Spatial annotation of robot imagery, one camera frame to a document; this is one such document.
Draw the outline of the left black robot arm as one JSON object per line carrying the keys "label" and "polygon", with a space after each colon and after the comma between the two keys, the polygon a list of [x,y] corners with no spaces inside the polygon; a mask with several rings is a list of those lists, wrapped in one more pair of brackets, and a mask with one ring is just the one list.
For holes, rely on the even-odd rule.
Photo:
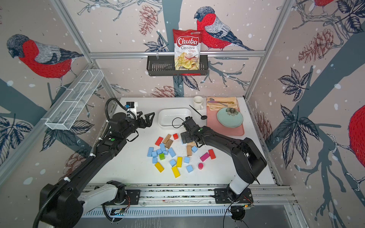
{"label": "left black robot arm", "polygon": [[129,142],[128,137],[137,133],[139,128],[152,126],[155,113],[146,114],[144,117],[141,115],[142,112],[138,112],[137,118],[132,119],[125,113],[114,114],[109,120],[111,127],[109,134],[94,146],[89,157],[57,184],[47,184],[42,188],[39,212],[34,219],[33,227],[38,227],[42,221],[56,228],[72,228],[85,213],[116,197],[121,184],[108,184],[107,187],[114,193],[99,197],[95,202],[80,198],[90,180]]}

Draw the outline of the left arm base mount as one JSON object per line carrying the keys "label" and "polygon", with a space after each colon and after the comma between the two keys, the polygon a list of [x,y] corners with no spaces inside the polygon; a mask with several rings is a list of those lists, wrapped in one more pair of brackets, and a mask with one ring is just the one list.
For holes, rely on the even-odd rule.
{"label": "left arm base mount", "polygon": [[104,204],[107,206],[138,205],[140,193],[140,190],[124,190],[124,193],[117,193],[117,196],[113,200]]}

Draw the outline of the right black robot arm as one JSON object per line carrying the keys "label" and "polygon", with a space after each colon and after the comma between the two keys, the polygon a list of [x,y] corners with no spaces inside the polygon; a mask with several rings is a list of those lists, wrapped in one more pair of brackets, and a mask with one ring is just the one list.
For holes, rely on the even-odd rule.
{"label": "right black robot arm", "polygon": [[182,126],[194,142],[212,146],[231,156],[237,173],[227,186],[227,195],[232,202],[236,202],[250,184],[258,181],[267,166],[264,155],[250,138],[242,140],[219,134],[207,126],[200,127],[192,117],[187,117]]}

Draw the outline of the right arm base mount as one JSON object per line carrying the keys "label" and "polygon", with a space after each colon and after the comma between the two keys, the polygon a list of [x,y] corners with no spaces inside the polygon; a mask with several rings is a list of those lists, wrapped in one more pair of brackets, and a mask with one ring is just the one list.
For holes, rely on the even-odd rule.
{"label": "right arm base mount", "polygon": [[242,193],[236,194],[228,188],[216,188],[214,189],[214,195],[216,204],[253,204],[252,192],[249,188],[246,188]]}

